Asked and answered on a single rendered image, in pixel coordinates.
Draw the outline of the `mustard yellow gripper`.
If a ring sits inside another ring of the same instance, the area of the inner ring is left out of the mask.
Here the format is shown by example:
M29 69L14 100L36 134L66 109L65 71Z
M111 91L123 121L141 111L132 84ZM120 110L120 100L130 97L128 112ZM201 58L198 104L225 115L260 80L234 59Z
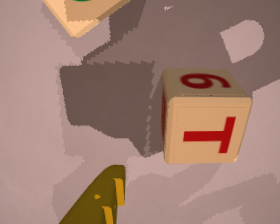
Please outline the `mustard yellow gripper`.
M87 187L59 224L116 224L125 203L125 166L111 165Z

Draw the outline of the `wooden letter block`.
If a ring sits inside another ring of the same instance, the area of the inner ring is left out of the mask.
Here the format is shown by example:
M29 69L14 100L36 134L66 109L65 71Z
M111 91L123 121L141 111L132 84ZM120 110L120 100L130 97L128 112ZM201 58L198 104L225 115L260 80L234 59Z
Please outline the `wooden letter block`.
M252 104L227 69L164 69L160 115L164 161L235 162Z
M131 0L43 0L71 37L79 38Z

